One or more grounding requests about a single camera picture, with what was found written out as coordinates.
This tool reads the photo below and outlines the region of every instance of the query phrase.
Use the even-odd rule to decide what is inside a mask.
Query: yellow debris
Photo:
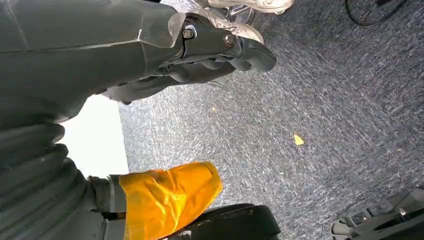
[[[294,136],[294,143],[297,145],[297,146],[299,146],[299,145],[303,145],[305,142],[303,141],[303,139],[300,137],[300,136],[298,136],[298,135],[296,135],[296,134],[294,134],[293,135]]]

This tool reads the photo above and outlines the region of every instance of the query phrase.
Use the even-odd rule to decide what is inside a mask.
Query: gray fabric
[[[298,0],[267,16],[274,70],[120,107],[130,170],[211,161],[224,182],[214,206],[265,204],[282,240],[330,239],[336,215],[423,180],[424,23],[410,2],[371,29],[353,25],[342,1]]]

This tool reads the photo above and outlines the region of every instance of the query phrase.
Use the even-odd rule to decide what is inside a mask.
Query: gray carpet
[[[382,14],[365,2],[356,16]],[[224,183],[214,206],[265,204],[282,240],[330,239],[337,215],[423,182],[424,12],[410,2],[371,29],[353,25],[341,0],[266,16],[274,70],[120,106],[130,170],[211,161]]]

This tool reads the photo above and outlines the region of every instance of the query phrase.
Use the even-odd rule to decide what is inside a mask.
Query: bolt
[[[232,47],[234,45],[234,36],[231,33],[228,33],[224,36],[224,42],[228,47]]]
[[[403,208],[399,208],[399,213],[400,215],[405,216],[407,214],[407,211],[405,211],[405,209]]]
[[[195,34],[190,29],[186,29],[186,30],[182,31],[182,37],[185,38],[185,39],[191,39],[194,36],[195,36]]]

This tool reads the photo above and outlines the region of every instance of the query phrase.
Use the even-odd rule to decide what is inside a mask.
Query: black wire
[[[360,26],[361,28],[372,28],[374,26],[377,26],[385,21],[387,21],[391,16],[393,16],[396,12],[399,11],[399,9],[401,9],[405,3],[407,3],[407,0],[403,0],[401,1],[395,9],[393,9],[389,14],[385,15],[384,17],[382,17],[380,20],[373,22],[373,23],[363,23],[363,22],[359,22],[358,20],[356,20],[351,13],[351,10],[349,9],[349,0],[344,0],[344,7],[346,9],[346,13],[347,16],[349,17],[349,19],[356,25]]]

